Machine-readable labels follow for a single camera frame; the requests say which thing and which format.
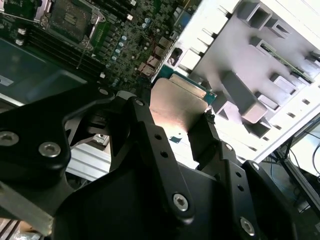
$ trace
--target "black plastic part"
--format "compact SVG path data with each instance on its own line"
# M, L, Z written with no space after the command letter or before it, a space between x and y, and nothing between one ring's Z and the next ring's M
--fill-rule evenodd
M134 161L133 149L128 160ZM75 192L55 217L53 239L177 239L233 238L226 194L210 176L179 166L196 208L194 221L175 227L161 208L152 172L143 165L120 167Z
M189 225L194 220L195 206L164 129L155 125L149 106L137 97L131 97L127 101L124 112L130 124L130 135L116 155L113 150L114 139L110 140L113 154L110 169L114 171L123 165L132 164L127 158L135 156L137 164L145 165L152 172L150 181L153 181L154 188L158 192L168 221L174 226ZM132 155L130 154L132 149L138 152ZM180 211L174 205L173 197L176 193L182 194L187 199L186 211Z
M71 158L69 143L83 115L93 106L107 104L114 95L100 93L98 85L84 85L0 115L0 131L18 135L13 146L0 146L0 180L32 183L44 187L57 183ZM56 157L45 157L39 146L53 142L60 146Z
M261 231L268 239L297 240L297 209L293 208L262 167L258 170L253 163L247 160L242 168L247 175Z
M246 172L240 168L235 151L225 142L221 142L217 130L206 115L202 115L189 131L193 159L199 162L198 170L215 177L224 186L229 205L226 212L232 220L232 228L241 239L260 238L252 196ZM241 225L240 219L248 220L254 229L249 235Z

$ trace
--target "capacitor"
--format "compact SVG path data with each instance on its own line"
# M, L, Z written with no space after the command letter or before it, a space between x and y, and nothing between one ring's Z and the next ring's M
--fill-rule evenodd
M16 39L15 44L17 44L18 46L22 46L24 44L24 41L22 39Z
M108 32L108 36L109 36L109 37L113 37L114 35L115 35L115 33L114 33L113 31L109 31L109 32Z
M112 41L112 38L111 38L111 37L106 36L106 37L105 37L105 41L106 41L106 42L108 42L108 43L110 43L110 42Z
M18 29L18 33L21 34L21 35L26 35L27 30L25 28L19 28Z
M115 25L111 25L110 30L115 32L118 30L118 28Z
M105 73L104 72L101 72L100 73L100 78L104 79L106 77Z

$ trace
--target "green circuit board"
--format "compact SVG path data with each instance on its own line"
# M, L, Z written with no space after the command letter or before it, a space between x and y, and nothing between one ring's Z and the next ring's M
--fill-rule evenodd
M0 37L85 80L134 91L155 74L200 1L8 0ZM33 19L44 3L50 8Z

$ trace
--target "circuit board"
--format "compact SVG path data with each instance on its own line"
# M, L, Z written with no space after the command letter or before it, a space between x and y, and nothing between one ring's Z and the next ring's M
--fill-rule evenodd
M201 0L7 0L0 37L87 80L135 92Z

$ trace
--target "metal plate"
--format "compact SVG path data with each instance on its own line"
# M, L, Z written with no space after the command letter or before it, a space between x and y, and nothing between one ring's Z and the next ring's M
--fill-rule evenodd
M272 17L281 19L274 13ZM195 67L190 78L200 76L207 79L214 91L220 91L223 89L220 75L223 71L232 70L253 93L261 92L281 106L286 104L292 96L273 84L270 78L273 73L278 73L292 83L296 83L297 79L290 75L290 71L279 61L250 45L251 37L257 36L266 41L280 56L294 66L304 69L312 78L320 71L310 67L305 60L316 48L282 22L291 33L286 39L278 37L267 27L260 31L249 27L238 19L235 13Z
M207 107L205 101L166 78L158 79L151 91L152 117L168 137L188 132Z

